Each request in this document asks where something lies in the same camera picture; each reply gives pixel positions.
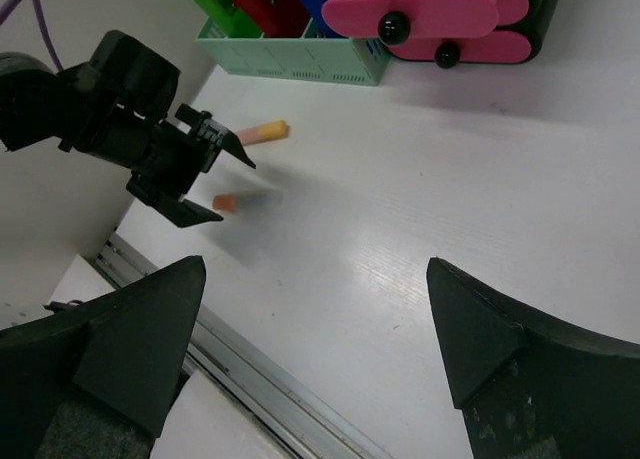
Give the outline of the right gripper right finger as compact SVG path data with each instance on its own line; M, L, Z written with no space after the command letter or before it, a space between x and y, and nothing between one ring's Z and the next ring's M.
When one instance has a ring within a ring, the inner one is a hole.
M426 282L474 457L638 457L637 344L519 302L441 258Z

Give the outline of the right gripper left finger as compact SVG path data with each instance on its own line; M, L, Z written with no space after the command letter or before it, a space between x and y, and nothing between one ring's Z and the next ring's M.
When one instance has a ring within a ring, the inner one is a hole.
M206 282L199 256L1 332L4 458L147 458Z

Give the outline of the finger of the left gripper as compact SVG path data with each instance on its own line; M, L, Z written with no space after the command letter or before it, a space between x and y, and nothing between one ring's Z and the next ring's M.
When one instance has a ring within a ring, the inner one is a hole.
M233 156L238 161L251 167L256 168L256 164L247 155L238 136L228 129L220 130L216 139L216 148Z
M220 222L223 217L189 200L179 201L162 197L159 200L159 213L179 228L188 228L208 222Z

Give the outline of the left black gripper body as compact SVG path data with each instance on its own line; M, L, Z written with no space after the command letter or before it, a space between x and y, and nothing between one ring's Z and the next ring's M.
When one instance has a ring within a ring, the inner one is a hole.
M187 105L167 115L180 71L137 39L107 32L91 58L55 77L61 149L130 170L128 191L146 204L177 204L225 146L225 129Z

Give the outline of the orange highlighter clear cap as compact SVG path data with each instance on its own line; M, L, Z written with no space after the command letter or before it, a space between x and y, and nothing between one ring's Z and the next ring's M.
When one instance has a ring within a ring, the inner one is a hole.
M288 134L289 125L284 120L264 123L236 132L236 135L243 146L285 139Z

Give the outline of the orange grey highlighter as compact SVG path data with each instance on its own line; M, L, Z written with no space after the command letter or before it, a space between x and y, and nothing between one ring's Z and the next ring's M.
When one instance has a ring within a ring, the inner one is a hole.
M212 208L216 212L229 214L257 214L277 208L283 193L275 189L240 191L216 195Z

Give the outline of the green clip file folder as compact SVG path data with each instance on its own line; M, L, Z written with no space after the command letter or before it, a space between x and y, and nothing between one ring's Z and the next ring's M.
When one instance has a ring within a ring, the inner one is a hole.
M259 38L261 29L233 0L192 0L209 18L217 37Z

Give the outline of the red clip file folder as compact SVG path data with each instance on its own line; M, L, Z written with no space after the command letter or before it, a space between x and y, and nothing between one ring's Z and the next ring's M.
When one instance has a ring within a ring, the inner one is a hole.
M310 21L301 0L232 0L268 38L298 38Z

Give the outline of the black pink drawer unit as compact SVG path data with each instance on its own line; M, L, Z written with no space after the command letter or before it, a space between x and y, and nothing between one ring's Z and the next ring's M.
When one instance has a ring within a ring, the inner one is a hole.
M378 39L396 58L522 64L535 58L559 0L327 0L323 19L337 33Z

